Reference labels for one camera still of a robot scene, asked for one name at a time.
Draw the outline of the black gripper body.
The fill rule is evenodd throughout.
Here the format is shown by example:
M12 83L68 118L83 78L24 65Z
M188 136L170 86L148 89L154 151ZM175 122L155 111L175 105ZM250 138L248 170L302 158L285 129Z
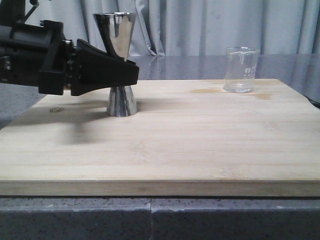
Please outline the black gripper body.
M0 81L37 87L39 93L62 95L72 42L64 24L43 20L40 26L16 23L0 27Z

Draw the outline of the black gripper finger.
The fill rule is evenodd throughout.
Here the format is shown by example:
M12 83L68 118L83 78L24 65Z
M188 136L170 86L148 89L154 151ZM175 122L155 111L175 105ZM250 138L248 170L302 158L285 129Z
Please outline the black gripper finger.
M136 85L139 70L135 62L108 56L106 52L78 39L70 94L81 96L99 89Z

